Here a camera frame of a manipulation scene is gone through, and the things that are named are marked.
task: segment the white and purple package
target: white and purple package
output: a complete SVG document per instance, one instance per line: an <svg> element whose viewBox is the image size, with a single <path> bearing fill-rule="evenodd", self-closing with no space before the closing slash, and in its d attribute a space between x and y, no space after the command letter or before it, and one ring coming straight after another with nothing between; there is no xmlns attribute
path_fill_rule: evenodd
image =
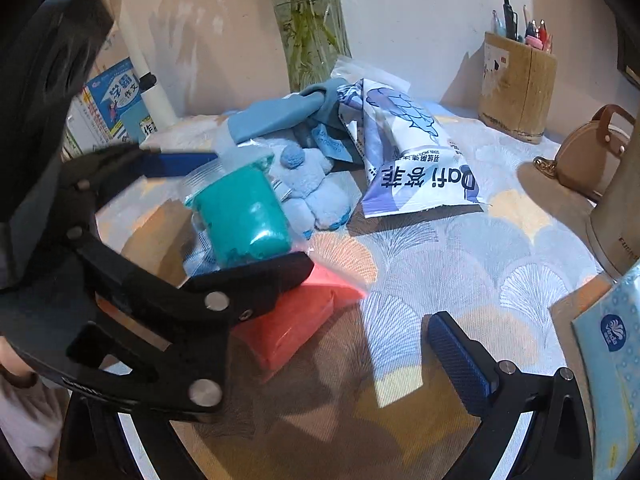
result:
<svg viewBox="0 0 640 480"><path fill-rule="evenodd" d="M464 155L406 94L361 79L338 88L339 115L365 162L366 218L484 203Z"/></svg>

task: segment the plush toy nose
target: plush toy nose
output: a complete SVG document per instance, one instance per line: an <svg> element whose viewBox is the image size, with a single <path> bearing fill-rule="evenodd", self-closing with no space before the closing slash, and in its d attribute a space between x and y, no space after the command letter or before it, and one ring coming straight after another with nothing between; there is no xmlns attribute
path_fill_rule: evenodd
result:
<svg viewBox="0 0 640 480"><path fill-rule="evenodd" d="M295 170L305 161L305 151L296 144L289 144L280 155L280 163L288 170Z"/></svg>

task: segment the glass vase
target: glass vase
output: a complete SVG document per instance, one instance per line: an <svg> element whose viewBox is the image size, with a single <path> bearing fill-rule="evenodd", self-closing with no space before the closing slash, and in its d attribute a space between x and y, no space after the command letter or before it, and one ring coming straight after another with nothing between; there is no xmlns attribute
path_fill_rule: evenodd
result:
<svg viewBox="0 0 640 480"><path fill-rule="evenodd" d="M271 1L291 91L329 79L338 55L351 55L340 0Z"/></svg>

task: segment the blue tag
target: blue tag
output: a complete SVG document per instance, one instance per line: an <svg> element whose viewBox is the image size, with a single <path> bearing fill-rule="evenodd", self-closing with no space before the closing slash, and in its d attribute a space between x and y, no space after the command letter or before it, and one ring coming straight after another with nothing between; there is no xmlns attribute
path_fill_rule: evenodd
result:
<svg viewBox="0 0 640 480"><path fill-rule="evenodd" d="M607 314L600 322L600 330L609 347L609 352L617 352L625 345L626 329L620 316Z"/></svg>
<svg viewBox="0 0 640 480"><path fill-rule="evenodd" d="M318 148L324 156L335 158L336 160L344 160L346 162L354 162L353 156L347 150L347 147L341 140L334 139L327 133L326 126L322 123L318 124L311 130L311 136L314 138Z"/></svg>

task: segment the plush toy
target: plush toy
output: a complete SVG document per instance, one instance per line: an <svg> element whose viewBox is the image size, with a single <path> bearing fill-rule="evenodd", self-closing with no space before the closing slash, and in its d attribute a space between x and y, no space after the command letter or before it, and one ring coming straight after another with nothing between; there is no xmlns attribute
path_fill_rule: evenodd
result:
<svg viewBox="0 0 640 480"><path fill-rule="evenodd" d="M272 148L275 161L270 175L291 190L282 208L293 230L309 239L314 227L333 231L345 225L351 217L350 200L326 178L332 161L317 148L303 149L293 142Z"/></svg>

